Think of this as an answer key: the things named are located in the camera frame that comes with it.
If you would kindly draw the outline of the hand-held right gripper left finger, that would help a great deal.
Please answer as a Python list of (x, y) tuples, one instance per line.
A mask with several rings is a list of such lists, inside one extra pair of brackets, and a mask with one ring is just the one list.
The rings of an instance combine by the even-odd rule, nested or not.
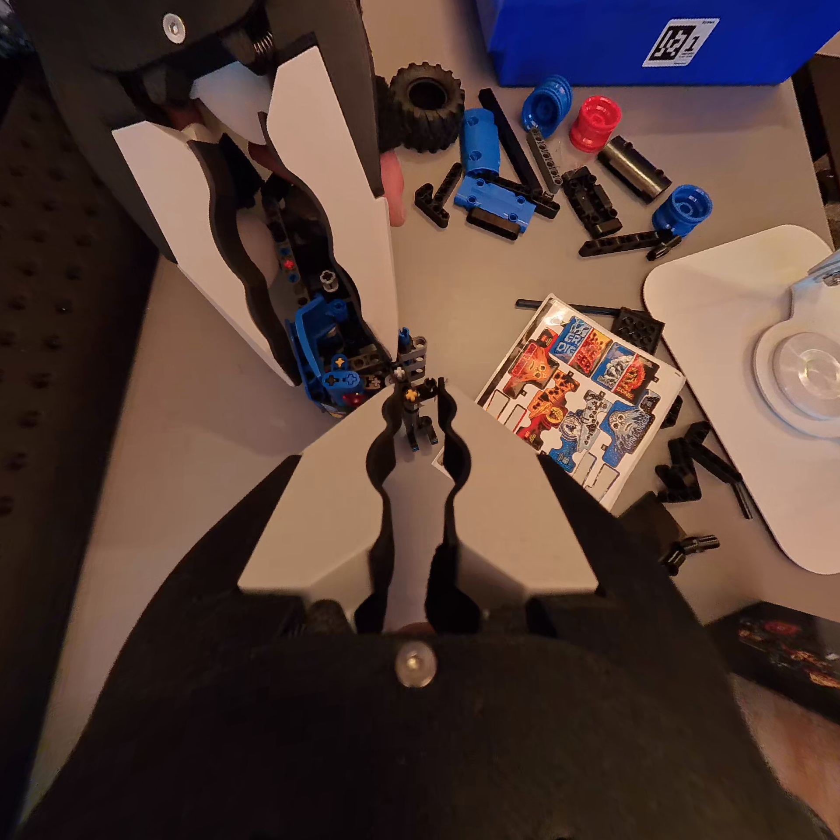
[(238, 588), (334, 601), (358, 632), (380, 633), (395, 560), (384, 483), (400, 430), (401, 392), (388, 385), (306, 447)]

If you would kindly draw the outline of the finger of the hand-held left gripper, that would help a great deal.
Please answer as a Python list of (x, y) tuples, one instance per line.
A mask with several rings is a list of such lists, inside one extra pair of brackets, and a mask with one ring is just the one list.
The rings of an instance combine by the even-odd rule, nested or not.
[(270, 296), (280, 273), (276, 241), (258, 215), (238, 207), (218, 143), (148, 121), (112, 136), (181, 273), (273, 372), (299, 385)]
[(395, 359), (400, 324), (389, 209), (371, 191), (319, 49), (278, 67), (266, 130), (281, 163), (320, 205), (361, 318)]

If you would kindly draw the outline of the black blue toy car chassis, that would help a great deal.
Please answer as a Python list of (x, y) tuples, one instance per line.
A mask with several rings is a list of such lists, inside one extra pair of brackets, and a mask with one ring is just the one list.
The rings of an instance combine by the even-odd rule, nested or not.
[(438, 391), (426, 377), (425, 338), (400, 329), (395, 356), (389, 356), (364, 323), (352, 282), (329, 255), (312, 199), (278, 174), (269, 176), (260, 199), (279, 260), (280, 287), (272, 296), (297, 306), (286, 329), (308, 398), (343, 418), (396, 384), (404, 392), (402, 422), (411, 450), (420, 449), (419, 435), (436, 445), (433, 420), (422, 409)]

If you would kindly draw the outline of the grey desk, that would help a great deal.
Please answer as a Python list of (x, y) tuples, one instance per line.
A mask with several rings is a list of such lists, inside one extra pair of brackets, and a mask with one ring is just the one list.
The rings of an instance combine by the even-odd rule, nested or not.
[[(377, 72), (441, 63), (469, 104), (495, 83), (474, 2), (362, 2)], [(775, 87), (593, 89), (624, 111), (619, 133), (714, 202), (679, 257), (780, 224), (831, 241), (794, 83)], [(649, 267), (640, 255), (576, 257), (567, 209), (520, 243), (454, 218), (434, 229), (416, 209), (394, 230), (400, 313), (429, 339), (429, 372), (476, 396), (527, 313), (515, 298), (636, 308)], [(282, 459), (333, 421), (269, 371), (192, 283), (157, 269), (119, 431), (49, 700), (24, 818), (67, 761), (133, 625), (176, 562)], [(397, 566), (388, 628), (419, 621), (422, 589), (443, 517), (446, 477), (433, 455), (399, 455), (393, 493)], [(689, 561), (675, 582), (704, 623), (755, 601), (838, 621), (838, 576), (800, 569), (732, 492), (703, 476), (700, 501), (671, 508), (719, 551)], [(759, 744), (786, 785), (836, 831), (838, 726), (736, 681)]]

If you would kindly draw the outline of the black toy tire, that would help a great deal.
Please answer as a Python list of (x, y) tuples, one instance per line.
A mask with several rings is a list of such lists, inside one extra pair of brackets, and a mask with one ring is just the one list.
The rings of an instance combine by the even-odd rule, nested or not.
[(437, 153), (458, 138), (465, 92), (451, 70), (427, 62), (397, 71), (389, 86), (390, 106), (407, 149)]
[(403, 145), (405, 129), (389, 83), (383, 77), (375, 76), (374, 84), (377, 143), (380, 154), (385, 154)]

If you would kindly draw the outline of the short black beam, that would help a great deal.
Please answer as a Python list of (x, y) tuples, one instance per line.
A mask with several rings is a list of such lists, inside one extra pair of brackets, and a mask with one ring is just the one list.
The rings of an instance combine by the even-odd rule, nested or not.
[(460, 184), (463, 174), (464, 166), (458, 161), (449, 168), (440, 186), (425, 183), (415, 191), (414, 206), (440, 229), (448, 227), (449, 213), (445, 205)]
[(521, 228), (516, 220), (498, 216), (481, 207), (471, 207), (468, 210), (466, 221), (473, 227), (510, 241), (516, 241), (522, 235)]

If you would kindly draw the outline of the colourful sticker sheet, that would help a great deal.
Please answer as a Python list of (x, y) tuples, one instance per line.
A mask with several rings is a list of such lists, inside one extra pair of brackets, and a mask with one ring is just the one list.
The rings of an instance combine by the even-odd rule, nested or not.
[(617, 310), (555, 295), (528, 308), (476, 404), (611, 510), (686, 378), (615, 336)]

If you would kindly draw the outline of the long thin black beam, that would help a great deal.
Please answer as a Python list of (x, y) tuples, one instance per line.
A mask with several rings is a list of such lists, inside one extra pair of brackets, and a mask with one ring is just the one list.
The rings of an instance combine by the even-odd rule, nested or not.
[(494, 91), (488, 87), (482, 88), (478, 92), (478, 99), (481, 107), (490, 111), (493, 116), (497, 126), (500, 145), (506, 152), (511, 167), (518, 178), (518, 182), (523, 186), (529, 187), (533, 192), (542, 193), (543, 185), (523, 151), (518, 137), (502, 110)]

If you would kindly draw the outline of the black studded plate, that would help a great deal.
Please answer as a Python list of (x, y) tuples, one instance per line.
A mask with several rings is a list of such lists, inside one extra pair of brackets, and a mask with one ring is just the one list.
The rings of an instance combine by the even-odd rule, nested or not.
[(617, 310), (611, 327), (620, 340), (651, 355), (656, 354), (664, 330), (665, 324), (648, 312), (624, 307)]

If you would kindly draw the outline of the red toy wheel hub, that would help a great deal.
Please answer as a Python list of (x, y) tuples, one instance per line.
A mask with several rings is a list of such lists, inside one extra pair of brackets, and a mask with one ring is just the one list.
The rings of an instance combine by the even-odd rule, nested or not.
[(571, 144), (588, 154), (601, 152), (622, 116), (622, 110), (614, 100), (603, 95), (586, 98), (570, 128)]

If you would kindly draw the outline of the chunky black holed brick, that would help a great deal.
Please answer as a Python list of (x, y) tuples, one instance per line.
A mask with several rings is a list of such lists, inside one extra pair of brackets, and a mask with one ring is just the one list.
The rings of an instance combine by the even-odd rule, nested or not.
[(612, 201), (588, 167), (561, 176), (563, 194), (591, 238), (617, 235), (623, 225)]

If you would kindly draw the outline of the black toy set box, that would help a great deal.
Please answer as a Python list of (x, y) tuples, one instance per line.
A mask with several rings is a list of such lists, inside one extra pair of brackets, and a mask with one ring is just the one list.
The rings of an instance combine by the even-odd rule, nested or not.
[(839, 722), (839, 624), (757, 602), (707, 625), (729, 670)]

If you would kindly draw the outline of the black angled beam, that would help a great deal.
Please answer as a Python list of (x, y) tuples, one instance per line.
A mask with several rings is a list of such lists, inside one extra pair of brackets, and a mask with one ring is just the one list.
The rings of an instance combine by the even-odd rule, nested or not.
[(591, 258), (645, 250), (648, 261), (667, 256), (682, 242), (682, 237), (668, 229), (650, 230), (643, 233), (615, 235), (587, 240), (579, 249), (579, 256)]

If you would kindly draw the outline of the large black frame assembly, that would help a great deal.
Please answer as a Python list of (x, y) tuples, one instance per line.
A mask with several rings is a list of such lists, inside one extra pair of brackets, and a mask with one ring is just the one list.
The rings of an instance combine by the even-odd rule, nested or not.
[(650, 491), (620, 516), (629, 538), (674, 577), (688, 558), (720, 548), (720, 540), (710, 535), (689, 536), (665, 505)]

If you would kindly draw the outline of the black holed frame pieces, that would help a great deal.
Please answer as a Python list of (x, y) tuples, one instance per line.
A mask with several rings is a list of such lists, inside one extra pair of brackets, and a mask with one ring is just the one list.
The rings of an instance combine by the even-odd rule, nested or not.
[(663, 486), (656, 498), (664, 504), (700, 500), (702, 493), (697, 467), (701, 467), (732, 489), (742, 515), (746, 519), (752, 519), (749, 493), (741, 473), (728, 460), (706, 446), (711, 431), (712, 426), (708, 421), (699, 421), (689, 425), (681, 437), (668, 441), (670, 463), (655, 468)]

